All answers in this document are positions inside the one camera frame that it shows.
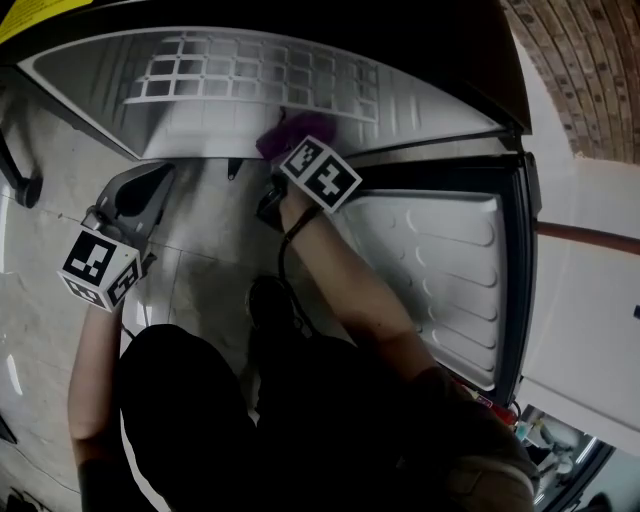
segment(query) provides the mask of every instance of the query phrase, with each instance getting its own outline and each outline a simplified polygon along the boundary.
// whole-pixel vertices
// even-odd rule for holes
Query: white wall
[[[539,220],[640,238],[640,167],[574,159],[542,79],[517,47],[533,121],[533,135],[523,143],[538,163]],[[523,374],[540,385],[533,396],[541,401],[546,396],[548,408],[556,409],[547,412],[614,445],[640,435],[636,304],[639,257],[538,237],[536,297]],[[568,402],[577,407],[567,407]],[[597,427],[593,414],[601,420]],[[621,436],[612,423],[630,435]]]

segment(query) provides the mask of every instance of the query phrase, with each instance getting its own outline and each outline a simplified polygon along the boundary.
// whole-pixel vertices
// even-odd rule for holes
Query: yellow label
[[[47,18],[91,2],[93,0],[16,0],[0,24],[0,44]]]

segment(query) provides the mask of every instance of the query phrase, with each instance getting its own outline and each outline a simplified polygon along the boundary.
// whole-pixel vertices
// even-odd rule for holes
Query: wrist strap
[[[293,237],[295,237],[300,232],[300,230],[302,230],[302,228],[305,227],[309,223],[309,221],[316,215],[318,215],[318,213],[320,213],[321,211],[322,207],[317,204],[314,204],[313,206],[307,208],[298,219],[298,222],[296,222],[293,227],[284,235],[285,242],[291,243]]]

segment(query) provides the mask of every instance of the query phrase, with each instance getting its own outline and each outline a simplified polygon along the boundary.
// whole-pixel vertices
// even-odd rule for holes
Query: person
[[[290,185],[285,232],[311,204]],[[257,426],[212,345],[154,325],[119,358],[122,307],[89,308],[68,403],[83,510],[154,510],[133,479],[119,411],[140,473],[179,512],[231,497],[282,503],[298,485],[326,496],[363,477],[415,485],[434,510],[533,510],[526,451],[436,363],[329,219],[316,215],[291,244],[355,345],[304,336],[286,285],[258,278],[247,300]]]

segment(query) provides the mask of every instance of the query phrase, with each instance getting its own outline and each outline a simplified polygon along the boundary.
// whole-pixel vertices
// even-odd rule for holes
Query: brick wall
[[[501,0],[573,152],[640,164],[640,0]]]

